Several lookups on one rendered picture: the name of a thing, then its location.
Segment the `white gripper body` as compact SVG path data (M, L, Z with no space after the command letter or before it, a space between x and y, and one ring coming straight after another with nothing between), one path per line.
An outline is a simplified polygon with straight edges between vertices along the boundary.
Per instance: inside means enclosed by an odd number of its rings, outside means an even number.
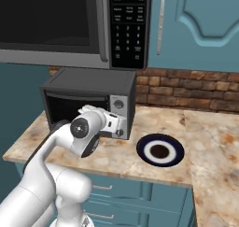
M126 134L126 130L127 130L127 120L125 117L119 116L119 123L118 123L118 127L117 130L122 129L124 134Z

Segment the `blue and white plate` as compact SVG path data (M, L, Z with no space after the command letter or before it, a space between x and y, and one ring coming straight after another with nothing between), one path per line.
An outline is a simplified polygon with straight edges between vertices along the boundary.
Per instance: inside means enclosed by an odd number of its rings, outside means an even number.
M157 167L171 167L180 163L185 151L182 144L170 135L143 136L136 145L139 157Z

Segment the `black toaster oven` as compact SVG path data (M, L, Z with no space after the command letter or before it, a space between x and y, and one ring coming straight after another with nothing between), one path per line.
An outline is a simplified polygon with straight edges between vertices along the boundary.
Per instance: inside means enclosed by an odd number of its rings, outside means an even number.
M101 135L129 139L135 114L136 74L133 71L109 69L61 68L40 86L49 128L58 121L72 121L85 105L103 108L127 120L126 134L117 136L108 131ZM115 108L121 100L123 108Z

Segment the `blue base cupboard door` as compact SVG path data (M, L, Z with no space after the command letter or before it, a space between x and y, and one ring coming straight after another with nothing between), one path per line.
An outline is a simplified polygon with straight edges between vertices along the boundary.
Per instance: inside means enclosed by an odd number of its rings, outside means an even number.
M190 227L193 219L191 189L154 184L150 214L150 227Z

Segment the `black and steel microwave oven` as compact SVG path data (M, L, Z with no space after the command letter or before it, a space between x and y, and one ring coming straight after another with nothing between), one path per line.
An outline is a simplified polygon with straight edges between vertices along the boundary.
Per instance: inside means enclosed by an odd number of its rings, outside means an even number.
M150 0L106 0L108 62L96 0L0 0L0 63L143 70Z

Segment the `blue drawer front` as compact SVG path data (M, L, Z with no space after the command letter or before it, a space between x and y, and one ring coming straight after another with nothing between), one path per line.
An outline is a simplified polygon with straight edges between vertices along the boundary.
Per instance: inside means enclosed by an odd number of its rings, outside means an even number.
M112 190L109 191L92 188L91 198L120 202L131 199L148 201L151 198L151 185L142 181L93 174L87 174L87 177L91 179L92 185L103 187L113 186Z
M83 204L83 209L86 213L115 216L113 220L104 220L89 216L95 227L146 227L148 224L147 214L132 210L125 205L89 200Z

